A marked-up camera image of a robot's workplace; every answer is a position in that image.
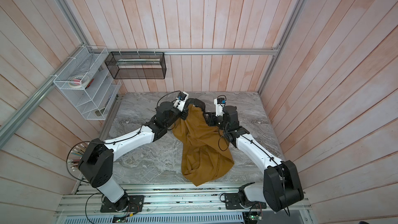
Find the black leather belt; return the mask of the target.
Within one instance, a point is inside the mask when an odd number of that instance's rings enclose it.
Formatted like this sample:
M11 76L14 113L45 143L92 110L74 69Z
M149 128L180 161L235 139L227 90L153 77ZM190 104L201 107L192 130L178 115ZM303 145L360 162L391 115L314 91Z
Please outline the black leather belt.
M184 109L188 111L189 105L193 105L195 107L198 107L202 110L202 112L205 112L206 105L203 101L196 99L196 98L189 98L186 100Z

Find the mustard yellow trousers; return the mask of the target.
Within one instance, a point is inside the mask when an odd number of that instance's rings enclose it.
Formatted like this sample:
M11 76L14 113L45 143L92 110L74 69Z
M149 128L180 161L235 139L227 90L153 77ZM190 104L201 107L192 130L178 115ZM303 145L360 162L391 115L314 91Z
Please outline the mustard yellow trousers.
M178 119L172 132L183 143L181 172L199 186L226 175L234 160L221 131L207 125L202 110L193 105L188 110L186 120Z

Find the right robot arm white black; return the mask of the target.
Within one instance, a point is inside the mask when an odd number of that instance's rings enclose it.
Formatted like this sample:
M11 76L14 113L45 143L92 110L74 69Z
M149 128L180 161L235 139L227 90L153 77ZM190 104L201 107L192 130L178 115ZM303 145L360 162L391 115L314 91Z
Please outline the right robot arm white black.
M226 106L225 100L215 100L216 111L205 115L206 123L218 127L227 147L233 145L246 154L263 174L262 183L247 183L236 194L241 207L266 203L273 211L284 210L304 199L304 192L296 165L273 155L242 127L238 120L237 107Z

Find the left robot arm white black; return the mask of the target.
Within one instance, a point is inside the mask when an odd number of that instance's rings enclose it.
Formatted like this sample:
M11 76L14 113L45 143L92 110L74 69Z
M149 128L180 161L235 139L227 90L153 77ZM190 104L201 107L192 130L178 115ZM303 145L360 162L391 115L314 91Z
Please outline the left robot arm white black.
M78 170L106 200L122 211L129 202L125 190L113 177L113 163L132 150L159 140L181 117L186 117L186 99L162 102L156 114L137 130L111 140L93 140L78 164Z

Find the aluminium base platform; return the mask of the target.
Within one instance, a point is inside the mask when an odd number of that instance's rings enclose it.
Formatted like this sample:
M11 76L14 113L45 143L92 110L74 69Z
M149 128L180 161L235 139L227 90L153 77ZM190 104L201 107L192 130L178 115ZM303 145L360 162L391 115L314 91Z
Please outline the aluminium base platform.
M318 221L308 199L275 212L266 203L238 201L239 183L123 185L133 201L123 212L107 207L87 184L62 198L54 224L212 224L299 223Z

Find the tape roll on shelf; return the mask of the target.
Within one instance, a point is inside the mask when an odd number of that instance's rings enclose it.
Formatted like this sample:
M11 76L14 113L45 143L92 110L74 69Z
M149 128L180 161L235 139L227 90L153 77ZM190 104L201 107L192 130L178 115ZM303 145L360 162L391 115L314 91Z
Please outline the tape roll on shelf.
M86 88L88 83L90 82L90 78L87 75L80 74L72 76L68 80L68 86L72 89Z

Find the aluminium frame rails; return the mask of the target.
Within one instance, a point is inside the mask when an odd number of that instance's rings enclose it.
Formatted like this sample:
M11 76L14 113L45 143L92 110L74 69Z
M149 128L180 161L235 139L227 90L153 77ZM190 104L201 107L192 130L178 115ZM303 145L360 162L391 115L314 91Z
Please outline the aluminium frame rails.
M296 24L301 11L303 10L306 0L297 0L292 15L289 18L288 25L286 26L280 43L277 48L200 48L200 49L126 49L126 52L149 52L154 53L156 51L162 52L166 56L175 55L192 55L192 56L204 56L204 55L273 55L274 58L271 61L269 69L266 71L266 75L261 81L260 93L264 91L264 87L269 79L269 75L274 69L274 65L278 60L279 55L282 53L286 42ZM11 139L16 131L21 128L24 122L31 116L31 114L37 109L37 107L43 102L43 100L49 95L49 93L55 88L54 79L58 75L59 71L64 69L74 56L68 57L67 60L62 63L58 70L51 74L44 83L33 93L24 104L14 112L10 118L7 119L6 123L1 126L1 147Z

